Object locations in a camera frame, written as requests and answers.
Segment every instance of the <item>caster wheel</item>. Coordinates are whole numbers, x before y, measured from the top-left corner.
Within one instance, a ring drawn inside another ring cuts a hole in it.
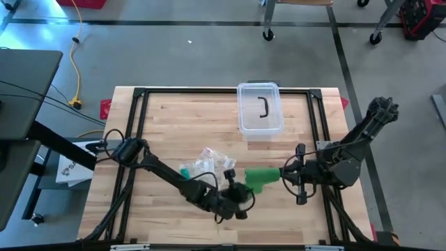
[[[37,227],[39,224],[42,224],[44,222],[43,216],[38,213],[33,213],[33,217],[31,217],[30,221],[34,222],[34,227]]]
[[[271,41],[274,38],[274,33],[271,31],[271,29],[268,29],[268,35],[266,35],[264,31],[263,38],[265,38],[267,41]]]
[[[5,9],[9,11],[14,10],[13,6],[10,5],[9,3],[5,3]]]
[[[381,32],[378,34],[378,36],[375,39],[374,39],[374,35],[373,34],[370,35],[370,43],[372,45],[379,44],[382,39],[383,39],[383,35],[381,34]]]
[[[369,0],[357,0],[357,5],[361,8],[364,8],[369,4]]]

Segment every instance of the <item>black handle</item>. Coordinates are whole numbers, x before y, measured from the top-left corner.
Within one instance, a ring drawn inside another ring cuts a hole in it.
[[[258,99],[261,99],[265,102],[265,115],[260,115],[260,119],[266,118],[268,114],[270,113],[270,108],[268,106],[268,101],[264,97],[257,97]]]

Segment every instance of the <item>table leg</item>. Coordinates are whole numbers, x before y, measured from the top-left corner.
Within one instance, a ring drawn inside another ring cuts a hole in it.
[[[43,145],[54,150],[68,159],[94,170],[96,157],[69,142],[64,137],[53,132],[41,123],[34,121],[28,132],[28,137],[40,141]]]
[[[42,176],[45,172],[45,166],[39,163],[33,163],[31,170],[29,170],[30,174],[34,174],[36,176]]]
[[[387,9],[383,13],[383,15],[381,15],[379,23],[376,25],[375,31],[370,36],[371,44],[375,45],[381,41],[381,32],[383,31],[387,23],[389,23],[389,21],[392,19],[392,17],[398,12],[405,1],[406,0],[393,0],[391,3],[389,2],[389,0],[386,1]]]
[[[266,11],[263,20],[263,38],[265,38],[267,41],[271,41],[274,38],[274,33],[271,31],[271,21],[276,3],[277,0],[266,1]]]
[[[39,183],[40,183],[40,178],[41,178],[41,176],[39,176],[37,178],[37,181],[33,187],[33,191],[31,192],[31,195],[29,195],[29,200],[25,206],[25,210],[22,215],[22,220],[30,220],[31,217],[33,217],[34,209],[36,208],[37,201],[39,200],[40,192],[42,191],[41,189],[38,188]]]

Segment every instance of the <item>yellow extension cord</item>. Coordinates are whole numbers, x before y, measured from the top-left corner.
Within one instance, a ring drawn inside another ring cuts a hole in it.
[[[81,13],[79,12],[79,9],[75,3],[74,0],[71,0],[73,6],[76,8],[77,11],[77,16],[79,17],[79,21],[80,21],[80,25],[79,25],[79,31],[77,32],[77,35],[73,38],[73,42],[71,45],[71,50],[70,50],[70,60],[71,60],[71,64],[73,66],[73,68],[76,70],[76,74],[77,74],[77,90],[76,90],[76,95],[72,98],[71,101],[68,102],[68,104],[72,107],[74,107],[75,109],[81,109],[82,106],[82,101],[79,99],[79,92],[81,90],[81,75],[79,73],[79,69],[77,69],[76,63],[73,59],[73,54],[75,52],[75,45],[77,43],[79,43],[79,37],[81,36],[81,32],[82,32],[82,16]]]

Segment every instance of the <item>red box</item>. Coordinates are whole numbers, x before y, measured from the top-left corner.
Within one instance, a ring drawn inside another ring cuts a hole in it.
[[[79,8],[94,8],[101,9],[106,0],[74,0],[76,6]],[[56,0],[59,5],[62,6],[74,6],[71,0]]]

